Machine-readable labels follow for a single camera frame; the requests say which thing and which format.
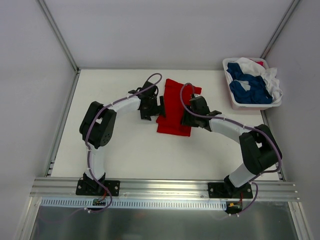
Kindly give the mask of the red t shirt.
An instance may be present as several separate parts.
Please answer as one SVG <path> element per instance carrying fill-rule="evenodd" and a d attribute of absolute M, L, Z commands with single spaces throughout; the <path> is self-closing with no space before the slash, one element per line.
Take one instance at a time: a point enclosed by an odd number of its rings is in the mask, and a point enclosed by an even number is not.
<path fill-rule="evenodd" d="M 166 79 L 163 95 L 165 117 L 159 115 L 156 120 L 158 133 L 190 137 L 192 128 L 181 124 L 185 111 L 180 98 L 182 87 L 182 83 Z"/>

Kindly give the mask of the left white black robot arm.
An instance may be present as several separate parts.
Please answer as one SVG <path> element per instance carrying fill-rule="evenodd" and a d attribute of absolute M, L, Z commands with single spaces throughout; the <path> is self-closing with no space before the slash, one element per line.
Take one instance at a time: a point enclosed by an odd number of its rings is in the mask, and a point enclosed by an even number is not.
<path fill-rule="evenodd" d="M 101 194 L 105 188 L 105 160 L 101 148 L 111 140 L 116 119 L 134 111 L 139 111 L 140 119 L 145 121 L 151 121 L 155 116 L 164 117 L 164 97 L 158 94 L 157 86 L 146 85 L 129 91 L 126 97 L 109 105 L 97 101 L 90 104 L 79 132 L 87 149 L 87 169 L 83 181 L 93 195 Z"/>

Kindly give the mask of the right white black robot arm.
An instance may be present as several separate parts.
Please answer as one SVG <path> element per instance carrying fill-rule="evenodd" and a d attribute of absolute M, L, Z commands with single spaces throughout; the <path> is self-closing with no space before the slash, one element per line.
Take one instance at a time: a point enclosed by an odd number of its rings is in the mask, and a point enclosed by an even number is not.
<path fill-rule="evenodd" d="M 183 107 L 182 125 L 202 128 L 239 144 L 242 164 L 224 178 L 223 190 L 228 197 L 235 198 L 245 184 L 261 174 L 277 172 L 278 168 L 269 169 L 273 165 L 281 167 L 283 156 L 267 125 L 251 127 L 229 119 L 219 111 L 210 111 L 205 98 L 198 94 L 192 94 L 189 104 Z"/>

